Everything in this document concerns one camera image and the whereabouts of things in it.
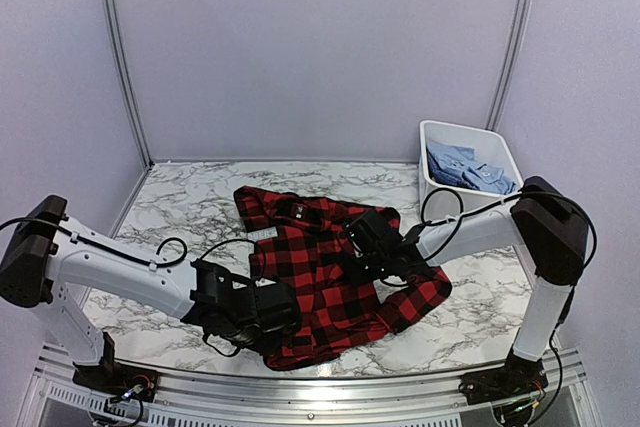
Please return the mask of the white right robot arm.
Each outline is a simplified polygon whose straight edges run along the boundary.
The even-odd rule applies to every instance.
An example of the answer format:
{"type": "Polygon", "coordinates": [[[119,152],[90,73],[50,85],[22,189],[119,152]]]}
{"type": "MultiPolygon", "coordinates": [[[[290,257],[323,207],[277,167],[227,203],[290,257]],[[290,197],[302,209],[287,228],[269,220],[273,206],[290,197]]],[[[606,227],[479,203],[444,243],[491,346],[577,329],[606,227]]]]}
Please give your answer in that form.
{"type": "Polygon", "coordinates": [[[544,178],[528,178],[506,197],[439,220],[423,220],[405,234],[370,210],[344,232],[354,247],[345,273],[355,284],[389,276],[425,274],[449,261],[512,246],[526,250],[524,262],[535,283],[511,347],[514,357],[501,366],[495,385],[515,395],[534,378],[534,366],[566,318],[579,279],[598,247],[593,221],[574,200],[544,178]]]}

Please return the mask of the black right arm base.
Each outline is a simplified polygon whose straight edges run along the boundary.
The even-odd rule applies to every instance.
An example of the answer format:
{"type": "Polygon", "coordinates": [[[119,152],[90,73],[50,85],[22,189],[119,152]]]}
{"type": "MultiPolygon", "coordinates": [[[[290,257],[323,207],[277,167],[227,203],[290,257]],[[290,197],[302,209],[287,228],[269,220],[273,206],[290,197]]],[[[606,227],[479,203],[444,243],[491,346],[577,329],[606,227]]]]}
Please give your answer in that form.
{"type": "Polygon", "coordinates": [[[541,392],[547,387],[542,360],[526,360],[510,350],[502,366],[463,374],[458,390],[469,405],[476,405],[541,392]]]}

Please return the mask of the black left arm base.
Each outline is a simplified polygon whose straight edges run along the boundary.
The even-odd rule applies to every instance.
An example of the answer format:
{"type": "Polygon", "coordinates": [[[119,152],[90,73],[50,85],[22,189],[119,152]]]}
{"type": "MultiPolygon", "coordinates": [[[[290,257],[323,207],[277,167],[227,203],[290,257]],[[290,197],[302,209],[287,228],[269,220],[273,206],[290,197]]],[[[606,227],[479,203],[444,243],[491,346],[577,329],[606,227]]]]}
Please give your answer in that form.
{"type": "Polygon", "coordinates": [[[75,372],[73,382],[112,396],[121,396],[136,386],[142,391],[136,397],[143,402],[152,402],[157,391],[159,373],[156,370],[123,364],[115,360],[115,342],[111,336],[103,333],[102,354],[95,365],[73,363],[75,372]]]}

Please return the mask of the red black plaid shirt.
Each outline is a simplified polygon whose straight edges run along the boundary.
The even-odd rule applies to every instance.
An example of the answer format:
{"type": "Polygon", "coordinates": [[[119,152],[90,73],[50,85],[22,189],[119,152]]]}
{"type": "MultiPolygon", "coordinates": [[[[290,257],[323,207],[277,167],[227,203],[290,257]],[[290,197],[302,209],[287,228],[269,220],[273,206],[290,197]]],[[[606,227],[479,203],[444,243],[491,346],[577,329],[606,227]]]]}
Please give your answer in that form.
{"type": "Polygon", "coordinates": [[[404,276],[405,287],[384,300],[372,282],[351,281],[347,270],[356,263],[355,250],[344,228],[369,211],[367,205],[251,186],[238,188],[233,198],[246,232],[270,232],[249,257],[251,276],[291,286],[302,314],[295,335],[262,350],[273,371],[328,362],[399,334],[451,294],[452,284],[439,267],[404,276]]]}

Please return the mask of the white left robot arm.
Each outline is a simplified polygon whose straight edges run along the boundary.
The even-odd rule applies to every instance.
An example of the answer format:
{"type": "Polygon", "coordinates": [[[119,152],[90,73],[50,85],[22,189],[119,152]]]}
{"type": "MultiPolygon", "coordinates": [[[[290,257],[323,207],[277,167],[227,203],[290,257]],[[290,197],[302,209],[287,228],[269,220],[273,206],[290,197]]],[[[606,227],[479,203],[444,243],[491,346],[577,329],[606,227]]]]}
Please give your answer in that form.
{"type": "Polygon", "coordinates": [[[27,216],[2,223],[12,235],[1,259],[1,296],[31,311],[102,390],[119,391],[126,370],[109,356],[106,334],[70,297],[70,284],[149,306],[237,350],[265,352],[300,329],[291,286],[262,284],[204,257],[168,260],[128,247],[68,216],[66,207],[64,198],[50,195],[27,216]]]}

